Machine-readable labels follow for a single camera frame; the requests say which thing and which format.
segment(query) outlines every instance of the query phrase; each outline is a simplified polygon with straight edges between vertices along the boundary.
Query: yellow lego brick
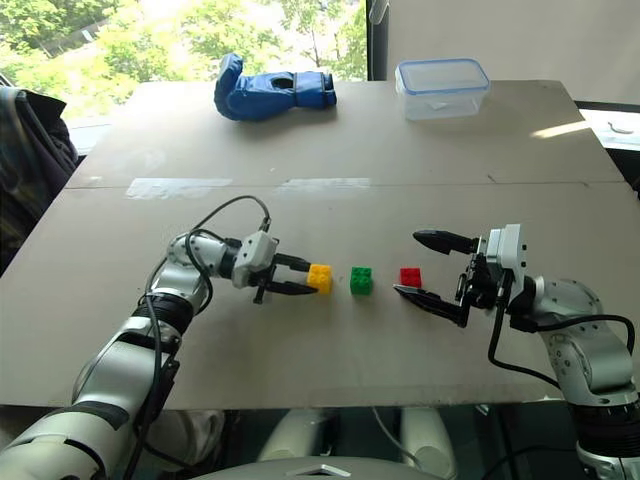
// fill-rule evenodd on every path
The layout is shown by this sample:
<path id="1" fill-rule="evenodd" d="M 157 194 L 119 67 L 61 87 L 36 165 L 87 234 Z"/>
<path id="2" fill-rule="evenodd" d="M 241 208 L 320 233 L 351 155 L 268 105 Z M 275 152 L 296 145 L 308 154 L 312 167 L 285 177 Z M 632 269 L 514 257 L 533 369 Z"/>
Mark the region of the yellow lego brick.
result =
<path id="1" fill-rule="evenodd" d="M 312 264 L 307 274 L 307 285 L 318 289 L 318 293 L 331 292 L 331 267 Z"/>

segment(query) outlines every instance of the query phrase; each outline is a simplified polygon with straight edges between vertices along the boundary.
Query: red lego brick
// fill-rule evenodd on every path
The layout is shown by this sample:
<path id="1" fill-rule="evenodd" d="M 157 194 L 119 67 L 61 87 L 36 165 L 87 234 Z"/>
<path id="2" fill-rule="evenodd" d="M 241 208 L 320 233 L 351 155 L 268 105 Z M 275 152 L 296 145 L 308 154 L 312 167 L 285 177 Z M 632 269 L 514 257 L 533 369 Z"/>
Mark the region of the red lego brick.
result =
<path id="1" fill-rule="evenodd" d="M 400 284 L 407 287 L 422 288 L 422 277 L 419 268 L 401 268 Z"/>

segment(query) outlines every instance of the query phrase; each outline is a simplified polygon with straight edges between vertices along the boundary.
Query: window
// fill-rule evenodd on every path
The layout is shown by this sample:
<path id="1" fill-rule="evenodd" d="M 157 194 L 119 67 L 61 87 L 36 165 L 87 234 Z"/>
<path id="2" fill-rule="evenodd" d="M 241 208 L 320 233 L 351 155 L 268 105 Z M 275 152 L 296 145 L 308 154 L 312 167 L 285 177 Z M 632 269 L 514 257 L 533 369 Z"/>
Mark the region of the window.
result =
<path id="1" fill-rule="evenodd" d="M 72 124 L 109 115 L 141 82 L 212 81 L 228 52 L 247 74 L 365 80 L 365 1 L 0 0 L 0 72 L 66 101 Z"/>

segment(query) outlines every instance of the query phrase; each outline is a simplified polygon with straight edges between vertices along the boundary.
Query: container lid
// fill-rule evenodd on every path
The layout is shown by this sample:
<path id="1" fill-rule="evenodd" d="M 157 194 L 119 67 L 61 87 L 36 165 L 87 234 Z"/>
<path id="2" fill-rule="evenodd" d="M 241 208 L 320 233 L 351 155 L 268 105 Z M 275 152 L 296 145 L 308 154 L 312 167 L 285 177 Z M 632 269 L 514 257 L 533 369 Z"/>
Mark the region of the container lid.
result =
<path id="1" fill-rule="evenodd" d="M 421 60 L 398 65 L 409 95 L 486 91 L 489 78 L 471 58 Z"/>

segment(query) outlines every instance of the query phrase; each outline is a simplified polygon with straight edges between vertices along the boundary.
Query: green lego brick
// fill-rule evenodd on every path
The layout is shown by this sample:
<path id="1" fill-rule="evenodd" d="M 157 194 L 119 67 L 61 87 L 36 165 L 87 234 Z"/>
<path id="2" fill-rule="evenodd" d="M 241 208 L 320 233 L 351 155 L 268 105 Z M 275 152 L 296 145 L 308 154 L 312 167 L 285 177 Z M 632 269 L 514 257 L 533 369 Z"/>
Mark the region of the green lego brick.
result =
<path id="1" fill-rule="evenodd" d="M 370 295 L 373 289 L 373 279 L 371 278 L 371 268 L 353 267 L 351 268 L 351 293 L 353 295 Z"/>

